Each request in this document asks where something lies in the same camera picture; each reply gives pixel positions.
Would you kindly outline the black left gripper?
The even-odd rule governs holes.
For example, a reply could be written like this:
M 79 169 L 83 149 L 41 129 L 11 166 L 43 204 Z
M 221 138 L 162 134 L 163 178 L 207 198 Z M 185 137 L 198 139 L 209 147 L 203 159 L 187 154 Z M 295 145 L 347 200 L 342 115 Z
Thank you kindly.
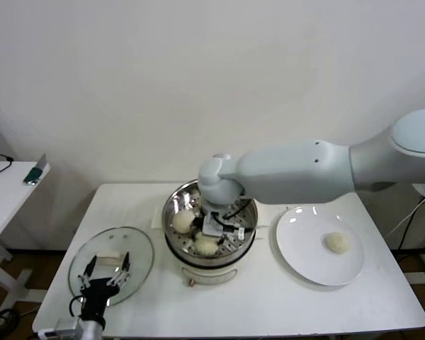
M 105 320 L 103 316 L 107 301 L 120 292 L 119 285 L 124 285 L 130 277 L 130 253 L 126 253 L 120 270 L 111 279 L 97 278 L 90 281 L 95 265 L 96 257 L 94 256 L 86 265 L 84 272 L 77 276 L 80 286 L 87 287 L 81 289 L 81 294 L 85 299 L 80 314 L 83 321 Z

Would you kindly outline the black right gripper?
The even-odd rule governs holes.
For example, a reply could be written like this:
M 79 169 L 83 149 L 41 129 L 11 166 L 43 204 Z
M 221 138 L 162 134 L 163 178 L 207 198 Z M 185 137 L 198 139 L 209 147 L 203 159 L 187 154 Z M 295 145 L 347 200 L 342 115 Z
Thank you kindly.
M 199 216 L 195 217 L 190 224 L 190 233 L 196 233 L 195 239 L 201 239 L 204 237 L 203 233 L 201 232 L 203 229 L 203 221 L 204 217 Z M 217 245 L 224 249 L 230 248 L 230 238 L 226 234 L 222 235 L 217 241 Z

